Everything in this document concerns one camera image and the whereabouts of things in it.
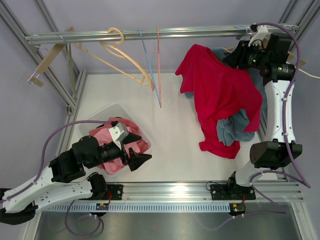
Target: clear plastic container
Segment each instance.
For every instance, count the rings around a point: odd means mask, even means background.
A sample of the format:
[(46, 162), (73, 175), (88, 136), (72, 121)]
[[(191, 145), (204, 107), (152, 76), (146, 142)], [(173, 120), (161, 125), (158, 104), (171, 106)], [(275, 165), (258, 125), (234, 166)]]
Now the clear plastic container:
[[(145, 132), (143, 124), (140, 124), (137, 119), (134, 118), (131, 112), (121, 106), (119, 103), (114, 103), (103, 109), (99, 110), (96, 114), (91, 117), (86, 118), (87, 120), (97, 120), (97, 121), (107, 121), (109, 118), (123, 118), (128, 119), (134, 122), (140, 129), (140, 134), (142, 140), (144, 140), (149, 145), (149, 149), (145, 152), (145, 154), (152, 154), (152, 143), (150, 140), (149, 135)], [(93, 124), (93, 123), (84, 123), (79, 125), (79, 132), (82, 136), (89, 135), (89, 131), (95, 129), (96, 127), (100, 126), (101, 124)], [(105, 175), (107, 178), (115, 177), (125, 171), (130, 171), (128, 166), (124, 166), (119, 171), (114, 174), (108, 174), (104, 169), (101, 169), (101, 173)]]

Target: black cable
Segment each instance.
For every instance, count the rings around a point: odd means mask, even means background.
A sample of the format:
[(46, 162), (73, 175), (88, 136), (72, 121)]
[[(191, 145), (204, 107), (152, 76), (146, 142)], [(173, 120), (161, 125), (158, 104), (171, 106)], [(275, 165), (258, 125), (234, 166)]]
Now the black cable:
[(206, 184), (205, 184), (205, 188), (210, 191), (210, 189), (208, 189), (208, 183), (213, 183), (213, 184), (218, 184), (218, 185), (223, 185), (221, 183), (218, 183), (218, 182), (215, 182), (215, 181), (208, 181)]
[(261, 42), (261, 47), (262, 47), (262, 49), (263, 49), (263, 50), (266, 50), (266, 48), (265, 48), (265, 46), (264, 46), (264, 42), (263, 42), (261, 39), (256, 39), (256, 40), (254, 40), (254, 41), (251, 43), (251, 45), (254, 45), (255, 41), (260, 41), (260, 42)]

